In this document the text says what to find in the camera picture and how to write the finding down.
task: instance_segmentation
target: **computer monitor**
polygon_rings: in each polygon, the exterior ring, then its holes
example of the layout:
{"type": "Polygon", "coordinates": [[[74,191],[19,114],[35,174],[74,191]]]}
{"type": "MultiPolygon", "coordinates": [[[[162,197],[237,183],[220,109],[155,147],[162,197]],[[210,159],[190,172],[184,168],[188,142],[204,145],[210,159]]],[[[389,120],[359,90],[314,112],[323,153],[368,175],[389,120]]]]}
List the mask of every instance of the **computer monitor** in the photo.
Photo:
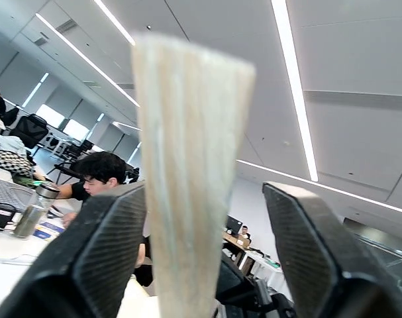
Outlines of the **computer monitor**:
{"type": "Polygon", "coordinates": [[[88,199],[0,306],[0,318],[116,317],[146,216],[144,183],[88,199]]]}
{"type": "Polygon", "coordinates": [[[263,185],[277,253],[300,317],[402,317],[395,278],[314,193],[263,185]]]}
{"type": "Polygon", "coordinates": [[[234,217],[231,217],[230,215],[227,216],[226,228],[228,230],[231,230],[233,235],[237,235],[239,233],[241,227],[242,227],[242,222],[240,222],[239,220],[236,220],[234,217]]]}

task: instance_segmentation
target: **bag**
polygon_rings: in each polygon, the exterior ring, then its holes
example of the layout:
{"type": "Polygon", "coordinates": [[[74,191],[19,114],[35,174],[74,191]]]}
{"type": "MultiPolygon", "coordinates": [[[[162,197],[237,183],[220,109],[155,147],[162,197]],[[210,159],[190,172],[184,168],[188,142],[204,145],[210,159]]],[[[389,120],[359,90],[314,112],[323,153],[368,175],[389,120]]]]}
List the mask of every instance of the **bag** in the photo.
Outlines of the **bag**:
{"type": "Polygon", "coordinates": [[[9,171],[13,176],[31,178],[31,163],[11,151],[0,150],[0,168],[9,171]]]}

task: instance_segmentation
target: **white desk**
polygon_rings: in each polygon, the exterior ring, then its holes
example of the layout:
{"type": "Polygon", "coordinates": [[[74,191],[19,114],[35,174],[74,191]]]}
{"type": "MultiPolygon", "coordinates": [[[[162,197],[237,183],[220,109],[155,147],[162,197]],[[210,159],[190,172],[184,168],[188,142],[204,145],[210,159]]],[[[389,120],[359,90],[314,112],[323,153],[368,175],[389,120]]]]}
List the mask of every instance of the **white desk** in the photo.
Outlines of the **white desk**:
{"type": "Polygon", "coordinates": [[[287,286],[287,282],[281,268],[275,268],[263,259],[261,255],[247,251],[240,262],[239,269],[241,270],[248,258],[253,259],[253,265],[250,273],[259,279],[266,281],[267,286],[273,288],[275,291],[282,293],[287,299],[293,301],[292,295],[287,286]]]}
{"type": "MultiPolygon", "coordinates": [[[[6,231],[0,232],[0,304],[48,244],[38,237],[21,240],[6,231]]],[[[133,277],[127,284],[117,317],[159,318],[158,298],[149,297],[133,277]]]]}

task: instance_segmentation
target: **black chair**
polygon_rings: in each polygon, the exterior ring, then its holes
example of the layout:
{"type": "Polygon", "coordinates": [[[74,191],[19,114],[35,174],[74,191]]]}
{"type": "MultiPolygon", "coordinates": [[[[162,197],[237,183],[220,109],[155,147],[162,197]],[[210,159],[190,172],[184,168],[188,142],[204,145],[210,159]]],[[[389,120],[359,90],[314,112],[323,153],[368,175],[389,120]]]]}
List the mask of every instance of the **black chair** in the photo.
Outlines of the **black chair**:
{"type": "Polygon", "coordinates": [[[9,132],[9,136],[19,137],[27,148],[33,149],[49,133],[47,124],[42,117],[35,114],[23,116],[9,132]]]}
{"type": "Polygon", "coordinates": [[[61,158],[66,160],[75,161],[79,158],[80,154],[82,153],[81,147],[76,146],[75,144],[68,145],[64,152],[61,155],[61,158]]]}
{"type": "Polygon", "coordinates": [[[82,152],[91,150],[92,147],[93,147],[93,143],[91,141],[88,141],[87,139],[84,140],[80,145],[80,149],[82,152]]]}
{"type": "Polygon", "coordinates": [[[0,119],[6,127],[11,126],[17,120],[19,111],[20,110],[17,107],[14,107],[4,115],[0,116],[0,119]]]}

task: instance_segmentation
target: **wooden block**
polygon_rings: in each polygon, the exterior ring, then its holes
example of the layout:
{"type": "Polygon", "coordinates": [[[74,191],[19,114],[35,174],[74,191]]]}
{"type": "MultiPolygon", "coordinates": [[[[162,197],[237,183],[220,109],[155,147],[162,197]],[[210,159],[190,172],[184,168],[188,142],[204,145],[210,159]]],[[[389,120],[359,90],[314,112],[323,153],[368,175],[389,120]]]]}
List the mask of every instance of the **wooden block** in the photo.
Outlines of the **wooden block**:
{"type": "Polygon", "coordinates": [[[152,34],[132,66],[161,317],[210,317],[255,69],[152,34]]]}

